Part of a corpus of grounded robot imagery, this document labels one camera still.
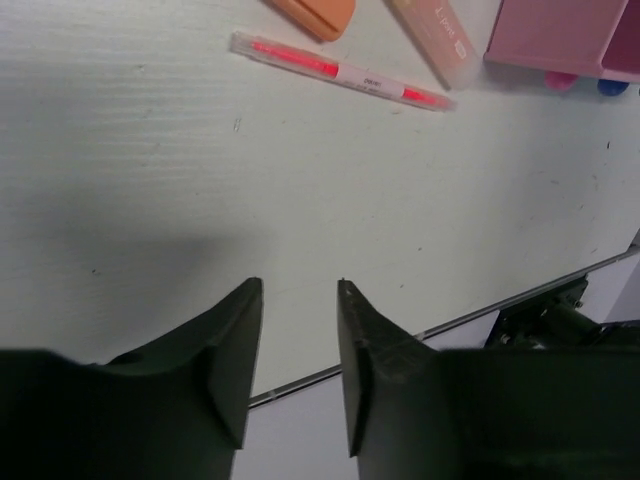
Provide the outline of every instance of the pink container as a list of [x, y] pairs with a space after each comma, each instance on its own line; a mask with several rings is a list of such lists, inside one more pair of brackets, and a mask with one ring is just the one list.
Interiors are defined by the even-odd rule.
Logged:
[[640, 0], [503, 0], [485, 59], [640, 83]]

